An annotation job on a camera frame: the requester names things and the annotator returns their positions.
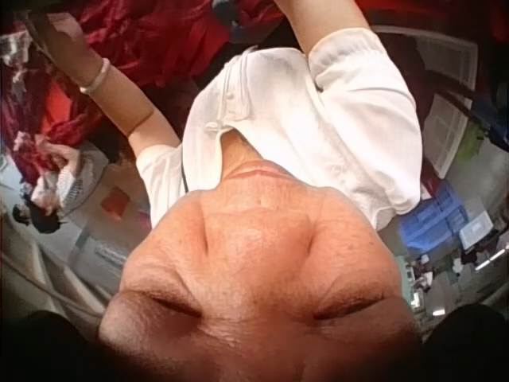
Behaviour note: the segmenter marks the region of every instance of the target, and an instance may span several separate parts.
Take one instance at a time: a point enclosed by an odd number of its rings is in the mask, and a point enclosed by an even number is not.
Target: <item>woman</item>
[[[38,150],[48,154],[60,171],[55,173],[37,166],[39,178],[30,195],[23,193],[24,205],[15,205],[13,218],[20,224],[33,224],[40,233],[54,233],[60,218],[82,205],[91,194],[106,167],[106,156],[89,142],[78,148],[35,138]]]
[[[276,3],[303,53],[234,58],[183,142],[74,20],[33,19],[149,194],[153,230],[99,328],[135,380],[399,380],[418,353],[376,233],[419,202],[414,99],[354,1]]]

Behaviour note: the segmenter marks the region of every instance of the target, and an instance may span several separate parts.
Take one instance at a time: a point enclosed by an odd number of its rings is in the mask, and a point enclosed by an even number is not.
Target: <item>mouth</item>
[[[252,177],[262,175],[265,177],[276,177],[282,179],[294,179],[292,174],[283,169],[281,166],[276,165],[274,162],[261,160],[246,162],[237,167],[229,173],[226,179],[241,179],[245,177]]]

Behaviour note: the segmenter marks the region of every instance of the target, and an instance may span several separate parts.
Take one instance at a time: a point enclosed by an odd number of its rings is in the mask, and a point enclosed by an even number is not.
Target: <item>white bracelet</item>
[[[99,72],[97,77],[87,87],[84,88],[80,86],[80,92],[88,95],[92,93],[95,89],[97,89],[106,78],[106,74],[108,73],[108,69],[110,68],[110,66],[111,66],[110,61],[107,58],[103,58],[103,66],[101,67],[101,71]]]

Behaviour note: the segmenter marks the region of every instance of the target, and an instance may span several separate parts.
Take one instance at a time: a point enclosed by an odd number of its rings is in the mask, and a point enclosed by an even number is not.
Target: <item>sleeve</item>
[[[379,38],[344,29],[309,54],[325,118],[397,213],[420,200],[422,137],[415,101]]]
[[[182,145],[147,147],[138,155],[136,167],[145,183],[155,227],[181,195]]]

